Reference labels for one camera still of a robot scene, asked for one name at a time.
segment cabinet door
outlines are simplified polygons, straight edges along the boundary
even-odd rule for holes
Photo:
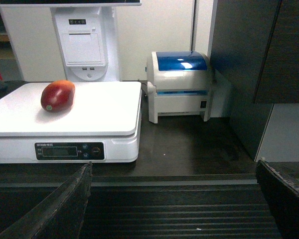
[[[152,51],[189,51],[193,0],[142,0],[141,6],[117,7],[123,81],[146,80]]]
[[[299,103],[298,0],[281,2],[255,102]]]

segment white wall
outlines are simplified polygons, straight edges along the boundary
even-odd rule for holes
[[[2,8],[1,15],[25,81],[65,79],[49,8]]]
[[[142,0],[141,6],[118,7],[122,79],[147,80],[152,51],[189,51],[193,0]]]

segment dark countertop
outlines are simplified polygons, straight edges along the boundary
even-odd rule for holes
[[[24,82],[8,82],[7,92]],[[58,186],[82,164],[0,164],[0,187]],[[299,178],[299,163],[272,163]],[[254,162],[227,118],[159,117],[149,122],[142,99],[139,157],[132,163],[93,164],[97,185],[195,185],[256,183]]]

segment white kiosk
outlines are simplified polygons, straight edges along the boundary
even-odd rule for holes
[[[0,0],[0,8],[50,7],[64,71],[76,88],[73,107],[56,114],[40,105],[48,83],[28,83],[0,99],[0,163],[137,159],[141,84],[120,81],[114,7],[140,4],[140,0]]]

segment lcd display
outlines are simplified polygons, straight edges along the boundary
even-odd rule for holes
[[[77,147],[42,147],[43,157],[76,157]]]

